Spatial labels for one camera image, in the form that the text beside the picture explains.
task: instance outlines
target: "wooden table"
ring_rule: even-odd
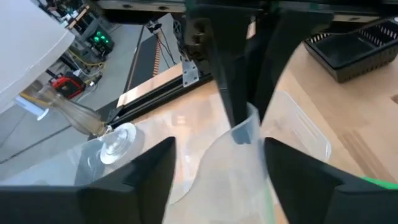
[[[176,65],[121,95],[124,105],[181,74]],[[358,176],[391,182],[398,180],[398,62],[348,83],[336,83],[301,45],[281,76],[278,89],[285,90],[304,110],[332,146],[328,163]],[[180,98],[137,119],[175,110],[211,94],[214,82],[207,83]],[[278,223],[285,223],[283,212],[275,207]]]

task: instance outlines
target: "black basket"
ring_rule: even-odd
[[[307,51],[339,83],[377,69],[398,54],[398,24],[384,22],[361,31],[317,34],[304,41]]]

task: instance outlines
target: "red device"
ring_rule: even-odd
[[[65,98],[72,99],[82,93],[86,88],[86,83],[78,76],[67,72],[52,82],[55,90],[61,93]]]

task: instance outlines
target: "metal bracket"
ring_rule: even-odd
[[[195,62],[182,57],[182,83],[184,87],[190,86],[199,81],[198,68]]]

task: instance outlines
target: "white panel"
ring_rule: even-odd
[[[0,108],[53,64],[75,36],[30,0],[0,1]]]

